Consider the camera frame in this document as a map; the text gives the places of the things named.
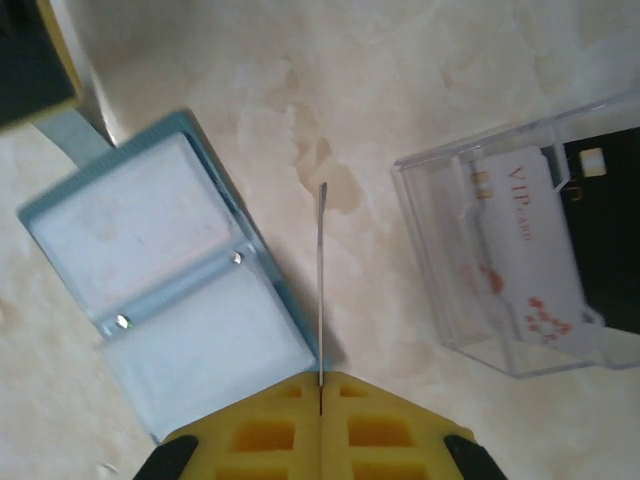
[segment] transparent acrylic case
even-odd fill
[[[499,162],[514,151],[537,147],[535,151],[540,154],[544,149],[552,186],[549,195],[553,198],[549,200],[561,209],[560,190],[570,180],[564,144],[638,126],[640,91],[634,91],[395,163],[396,189],[445,346],[517,378],[591,365],[613,369],[640,365],[640,335],[607,328],[605,319],[586,302],[584,308],[575,311],[574,318],[568,319],[581,331],[574,343],[567,340],[570,336],[564,343],[546,338],[534,341],[518,329],[516,306],[496,292],[477,287],[488,283],[484,266],[492,271],[492,265],[508,259],[497,258],[500,251],[496,254],[496,249],[487,244],[496,237],[489,238],[480,228],[479,197],[470,191],[467,181],[478,176],[476,165],[483,160]],[[564,216],[562,223],[560,240],[568,238]],[[554,247],[561,251],[549,252],[549,256],[566,260],[567,269],[572,270],[569,274],[575,271],[577,276],[570,243],[565,242],[565,248],[562,241],[560,247]],[[548,259],[539,259],[540,263],[545,261]],[[535,270],[534,263],[514,268],[527,278],[524,270]]]

